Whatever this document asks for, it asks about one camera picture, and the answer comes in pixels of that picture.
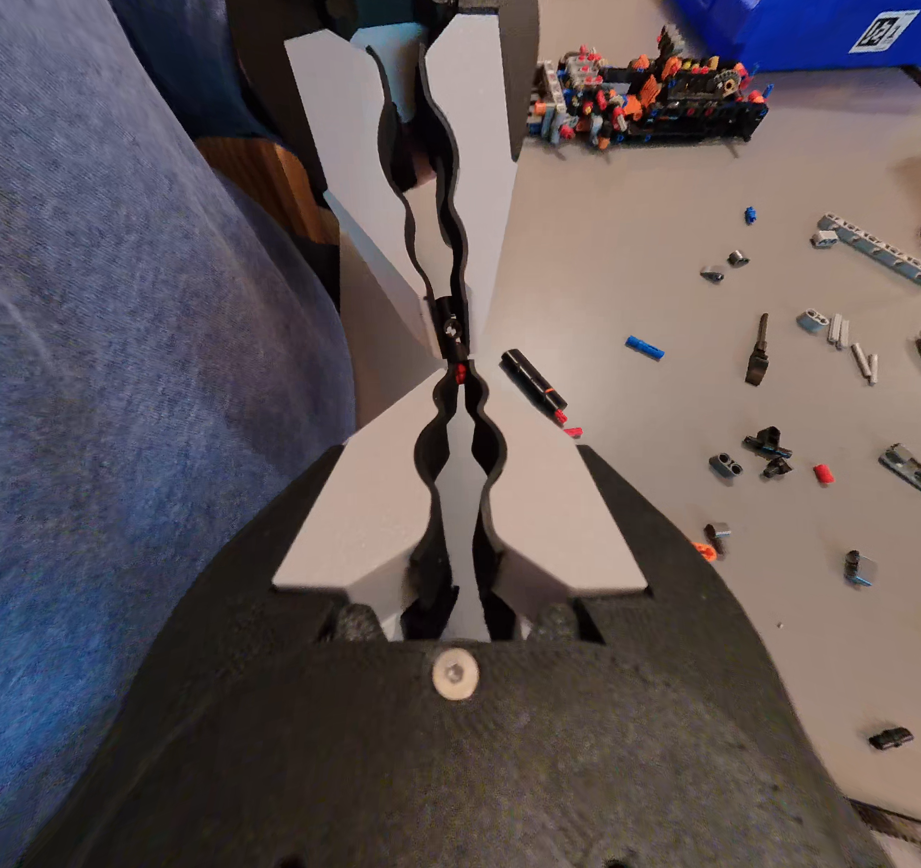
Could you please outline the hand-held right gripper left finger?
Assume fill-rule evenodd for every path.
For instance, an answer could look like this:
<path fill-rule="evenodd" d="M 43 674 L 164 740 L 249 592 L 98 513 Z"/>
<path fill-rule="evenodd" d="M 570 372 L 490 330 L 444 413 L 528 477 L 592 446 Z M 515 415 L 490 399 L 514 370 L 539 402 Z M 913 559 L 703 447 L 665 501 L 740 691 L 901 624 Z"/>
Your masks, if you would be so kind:
<path fill-rule="evenodd" d="M 436 489 L 454 414 L 455 370 L 446 369 L 354 434 L 272 586 L 340 593 L 380 623 L 397 618 L 406 639 L 439 639 L 455 606 Z"/>

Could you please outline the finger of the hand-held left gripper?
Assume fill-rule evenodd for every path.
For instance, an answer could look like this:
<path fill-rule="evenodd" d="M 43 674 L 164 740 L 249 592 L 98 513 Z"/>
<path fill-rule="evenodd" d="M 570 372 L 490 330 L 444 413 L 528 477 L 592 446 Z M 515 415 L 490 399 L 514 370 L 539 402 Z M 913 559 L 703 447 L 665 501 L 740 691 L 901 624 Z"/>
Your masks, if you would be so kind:
<path fill-rule="evenodd" d="M 325 176 L 324 198 L 409 333 L 436 358 L 432 287 L 415 220 L 390 168 L 397 117 L 383 63 L 323 29 L 284 42 Z"/>
<path fill-rule="evenodd" d="M 511 155 L 498 17 L 459 13 L 421 59 L 425 99 L 451 151 L 444 202 L 460 231 L 457 279 L 468 349 L 482 344 L 517 164 Z"/>

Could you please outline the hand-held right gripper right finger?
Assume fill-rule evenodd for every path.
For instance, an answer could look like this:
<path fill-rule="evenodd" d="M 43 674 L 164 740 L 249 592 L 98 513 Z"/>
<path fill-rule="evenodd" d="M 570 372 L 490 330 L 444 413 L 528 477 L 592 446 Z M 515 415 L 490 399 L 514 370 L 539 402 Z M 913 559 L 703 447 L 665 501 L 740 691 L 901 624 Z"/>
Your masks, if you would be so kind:
<path fill-rule="evenodd" d="M 472 455 L 486 475 L 473 564 L 493 642 L 552 605 L 640 595 L 649 584 L 567 432 L 564 408 L 528 399 L 502 371 L 466 371 Z"/>

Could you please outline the black lego cylinder red tip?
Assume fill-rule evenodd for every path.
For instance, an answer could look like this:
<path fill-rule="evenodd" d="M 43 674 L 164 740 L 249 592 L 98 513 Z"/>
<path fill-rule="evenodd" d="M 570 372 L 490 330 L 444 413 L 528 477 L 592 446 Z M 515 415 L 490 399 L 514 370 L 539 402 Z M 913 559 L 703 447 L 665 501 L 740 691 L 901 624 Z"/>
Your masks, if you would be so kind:
<path fill-rule="evenodd" d="M 516 387 L 542 414 L 558 426 L 567 424 L 567 402 L 519 349 L 501 354 L 500 366 Z"/>

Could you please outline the person's left forearm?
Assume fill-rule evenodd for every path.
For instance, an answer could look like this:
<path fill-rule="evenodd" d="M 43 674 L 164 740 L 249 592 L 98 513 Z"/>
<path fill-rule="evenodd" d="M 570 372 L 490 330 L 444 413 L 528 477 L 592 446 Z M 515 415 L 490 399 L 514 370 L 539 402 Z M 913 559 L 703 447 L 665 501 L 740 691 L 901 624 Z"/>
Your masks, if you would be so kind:
<path fill-rule="evenodd" d="M 190 137 L 275 139 L 239 66 L 224 0 L 108 2 Z"/>

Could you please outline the black lego technic chassis model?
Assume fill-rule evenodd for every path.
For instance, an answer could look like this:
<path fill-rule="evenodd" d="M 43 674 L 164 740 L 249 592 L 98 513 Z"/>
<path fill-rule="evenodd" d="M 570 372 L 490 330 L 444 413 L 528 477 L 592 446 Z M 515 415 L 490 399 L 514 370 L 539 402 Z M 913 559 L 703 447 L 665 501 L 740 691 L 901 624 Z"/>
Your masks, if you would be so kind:
<path fill-rule="evenodd" d="M 620 145 L 749 141 L 774 89 L 753 86 L 736 59 L 689 54 L 683 32 L 666 23 L 653 56 L 616 66 L 581 45 L 538 63 L 527 135 L 553 146 L 581 140 L 596 152 Z"/>

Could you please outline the black lego cross connector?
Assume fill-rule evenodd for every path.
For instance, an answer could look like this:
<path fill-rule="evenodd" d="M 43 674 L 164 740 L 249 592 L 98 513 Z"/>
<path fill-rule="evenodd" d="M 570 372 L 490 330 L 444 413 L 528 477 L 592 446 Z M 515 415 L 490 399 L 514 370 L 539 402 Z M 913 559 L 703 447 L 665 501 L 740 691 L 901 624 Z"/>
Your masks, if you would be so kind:
<path fill-rule="evenodd" d="M 780 430 L 777 426 L 763 428 L 755 435 L 746 435 L 743 438 L 743 446 L 760 457 L 766 457 L 768 460 L 775 458 L 789 460 L 792 457 L 791 450 L 781 446 Z"/>

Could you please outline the black lego axle piece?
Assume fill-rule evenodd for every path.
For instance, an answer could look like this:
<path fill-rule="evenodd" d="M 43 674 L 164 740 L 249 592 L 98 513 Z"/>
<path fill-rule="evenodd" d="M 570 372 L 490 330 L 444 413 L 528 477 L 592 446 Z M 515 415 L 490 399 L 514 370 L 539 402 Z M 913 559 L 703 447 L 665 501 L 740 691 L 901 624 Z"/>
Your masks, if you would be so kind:
<path fill-rule="evenodd" d="M 762 313 L 759 319 L 757 338 L 747 363 L 744 381 L 753 387 L 757 387 L 763 382 L 769 365 L 766 348 L 768 320 L 768 313 Z"/>

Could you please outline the long grey lego beam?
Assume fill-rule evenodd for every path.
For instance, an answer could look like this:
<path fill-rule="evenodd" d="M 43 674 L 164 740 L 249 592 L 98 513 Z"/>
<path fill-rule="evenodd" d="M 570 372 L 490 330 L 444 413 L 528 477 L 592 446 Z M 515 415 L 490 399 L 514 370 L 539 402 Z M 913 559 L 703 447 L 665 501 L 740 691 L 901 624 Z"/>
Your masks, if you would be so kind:
<path fill-rule="evenodd" d="M 892 246 L 859 226 L 844 220 L 834 213 L 824 213 L 817 221 L 816 230 L 835 230 L 839 243 L 849 246 L 862 255 L 882 264 L 914 285 L 920 285 L 920 260 L 896 246 Z"/>

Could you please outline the blue plastic parts bin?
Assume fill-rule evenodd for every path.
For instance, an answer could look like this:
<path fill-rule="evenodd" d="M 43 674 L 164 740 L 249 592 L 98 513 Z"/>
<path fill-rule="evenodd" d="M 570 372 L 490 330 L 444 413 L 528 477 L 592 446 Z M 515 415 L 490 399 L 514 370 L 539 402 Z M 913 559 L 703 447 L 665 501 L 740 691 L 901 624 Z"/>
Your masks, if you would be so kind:
<path fill-rule="evenodd" d="M 713 55 L 748 70 L 919 66 L 920 0 L 674 0 Z"/>

